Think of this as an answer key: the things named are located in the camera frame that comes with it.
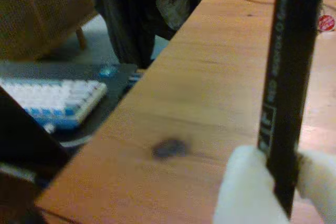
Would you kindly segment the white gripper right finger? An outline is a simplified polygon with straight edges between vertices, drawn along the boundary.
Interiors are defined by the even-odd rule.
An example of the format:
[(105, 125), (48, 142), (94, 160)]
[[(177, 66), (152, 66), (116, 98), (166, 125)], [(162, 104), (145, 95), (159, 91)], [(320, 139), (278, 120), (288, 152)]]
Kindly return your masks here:
[(302, 151), (298, 159), (297, 190), (310, 200), (324, 223), (335, 223), (335, 156)]

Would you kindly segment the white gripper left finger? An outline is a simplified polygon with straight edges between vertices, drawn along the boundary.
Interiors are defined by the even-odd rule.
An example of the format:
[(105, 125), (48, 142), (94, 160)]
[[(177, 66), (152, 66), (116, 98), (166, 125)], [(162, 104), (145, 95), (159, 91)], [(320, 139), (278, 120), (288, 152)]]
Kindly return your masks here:
[(274, 185), (263, 152), (251, 145), (236, 148), (226, 166), (213, 223), (288, 223)]

